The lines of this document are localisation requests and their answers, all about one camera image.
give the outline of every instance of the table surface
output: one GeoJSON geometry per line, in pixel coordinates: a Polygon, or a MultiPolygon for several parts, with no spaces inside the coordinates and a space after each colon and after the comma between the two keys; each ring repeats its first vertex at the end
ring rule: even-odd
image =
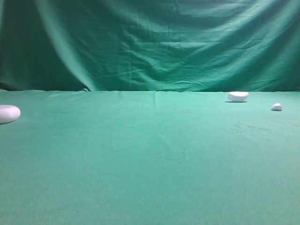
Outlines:
{"type": "Polygon", "coordinates": [[[0,224],[299,225],[299,100],[0,91],[0,224]]]}

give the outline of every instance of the green fabric backdrop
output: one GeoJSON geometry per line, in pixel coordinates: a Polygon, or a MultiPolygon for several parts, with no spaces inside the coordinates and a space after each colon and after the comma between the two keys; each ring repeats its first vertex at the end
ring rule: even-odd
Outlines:
{"type": "Polygon", "coordinates": [[[300,89],[299,0],[0,0],[0,88],[300,89]]]}

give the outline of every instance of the small white pebble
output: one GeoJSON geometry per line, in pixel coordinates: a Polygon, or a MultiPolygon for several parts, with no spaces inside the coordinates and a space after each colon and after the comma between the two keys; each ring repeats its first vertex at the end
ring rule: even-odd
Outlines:
{"type": "Polygon", "coordinates": [[[282,106],[280,103],[276,103],[272,106],[271,110],[274,110],[274,111],[281,111],[282,110],[282,106]]]}

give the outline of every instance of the white rock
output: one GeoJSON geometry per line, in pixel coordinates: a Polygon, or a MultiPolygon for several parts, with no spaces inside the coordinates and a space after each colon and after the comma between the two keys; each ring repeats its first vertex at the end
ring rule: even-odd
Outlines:
{"type": "Polygon", "coordinates": [[[280,103],[276,103],[272,106],[271,110],[274,110],[274,111],[281,111],[282,110],[282,106],[280,103]]]}
{"type": "Polygon", "coordinates": [[[232,91],[227,94],[227,98],[233,102],[244,102],[249,96],[248,92],[232,91]]]}
{"type": "Polygon", "coordinates": [[[21,111],[14,105],[0,105],[0,124],[10,123],[17,120],[21,111]]]}

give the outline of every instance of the green backdrop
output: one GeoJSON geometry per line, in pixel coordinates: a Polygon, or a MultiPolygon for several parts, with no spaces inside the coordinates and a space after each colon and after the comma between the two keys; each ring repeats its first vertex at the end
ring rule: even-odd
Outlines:
{"type": "Polygon", "coordinates": [[[0,0],[0,88],[294,91],[299,0],[0,0]]]}

